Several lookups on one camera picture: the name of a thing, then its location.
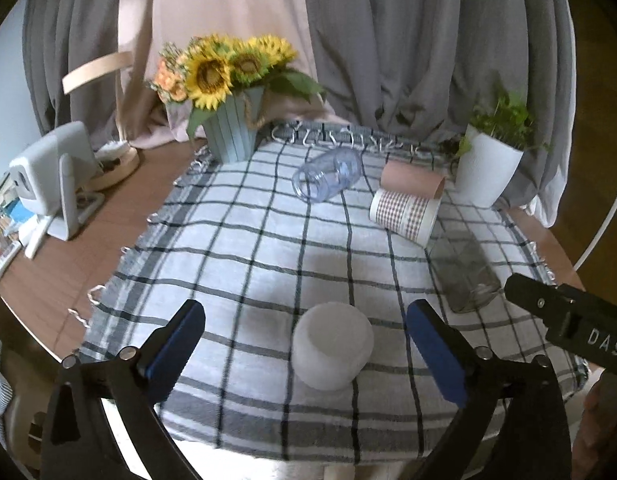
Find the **white wall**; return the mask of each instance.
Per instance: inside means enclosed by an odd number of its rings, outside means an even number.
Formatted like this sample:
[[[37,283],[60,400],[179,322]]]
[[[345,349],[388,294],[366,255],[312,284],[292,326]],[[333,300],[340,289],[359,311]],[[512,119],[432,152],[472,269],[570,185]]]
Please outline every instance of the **white wall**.
[[[0,27],[0,178],[9,162],[41,137],[22,59],[25,8],[26,0],[19,0]]]

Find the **blue flower pot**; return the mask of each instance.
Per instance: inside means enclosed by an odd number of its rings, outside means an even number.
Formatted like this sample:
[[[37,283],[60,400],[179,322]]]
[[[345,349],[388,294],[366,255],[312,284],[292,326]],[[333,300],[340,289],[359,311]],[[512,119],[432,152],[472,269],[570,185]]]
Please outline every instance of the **blue flower pot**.
[[[262,103],[263,87],[245,91],[251,100],[251,122],[257,120],[257,111]],[[218,108],[217,114],[202,123],[208,148],[222,164],[249,160],[255,152],[256,130],[249,130],[244,116],[242,97],[229,95]]]

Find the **white flower pot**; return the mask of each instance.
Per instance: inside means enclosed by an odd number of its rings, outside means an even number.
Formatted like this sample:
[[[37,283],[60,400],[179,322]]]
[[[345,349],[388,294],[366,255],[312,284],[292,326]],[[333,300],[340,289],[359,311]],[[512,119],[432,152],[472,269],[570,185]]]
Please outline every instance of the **white flower pot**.
[[[455,189],[478,207],[491,207],[517,169],[522,154],[507,144],[467,127],[471,150],[460,158]]]

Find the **clear glass container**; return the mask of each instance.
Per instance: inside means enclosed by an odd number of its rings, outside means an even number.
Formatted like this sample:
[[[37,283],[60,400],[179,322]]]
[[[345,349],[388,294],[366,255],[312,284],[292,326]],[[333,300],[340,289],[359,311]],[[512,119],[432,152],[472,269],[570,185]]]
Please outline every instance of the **clear glass container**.
[[[502,291],[500,280],[470,229],[445,230],[438,220],[426,250],[442,294],[455,313],[477,310]]]

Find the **artificial flower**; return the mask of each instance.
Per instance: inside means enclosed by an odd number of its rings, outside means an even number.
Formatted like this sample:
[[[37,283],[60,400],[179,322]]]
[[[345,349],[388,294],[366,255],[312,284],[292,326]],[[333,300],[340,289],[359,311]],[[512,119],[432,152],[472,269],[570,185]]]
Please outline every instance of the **artificial flower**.
[[[211,50],[218,56],[230,56],[234,51],[236,40],[228,36],[220,36],[219,34],[211,34],[210,36],[194,36],[188,44],[188,50],[191,48],[201,50]]]
[[[231,94],[230,65],[205,41],[189,45],[182,68],[186,73],[184,85],[197,108],[217,110]]]
[[[161,57],[157,73],[150,86],[157,91],[157,95],[164,103],[185,101],[188,96],[182,76],[170,70],[168,65],[167,59]]]
[[[272,65],[284,65],[293,61],[298,53],[284,38],[267,34],[248,40],[248,45],[256,47],[269,57]]]
[[[229,58],[232,77],[238,84],[250,86],[263,78],[269,70],[269,57],[254,46],[236,41],[234,54]]]

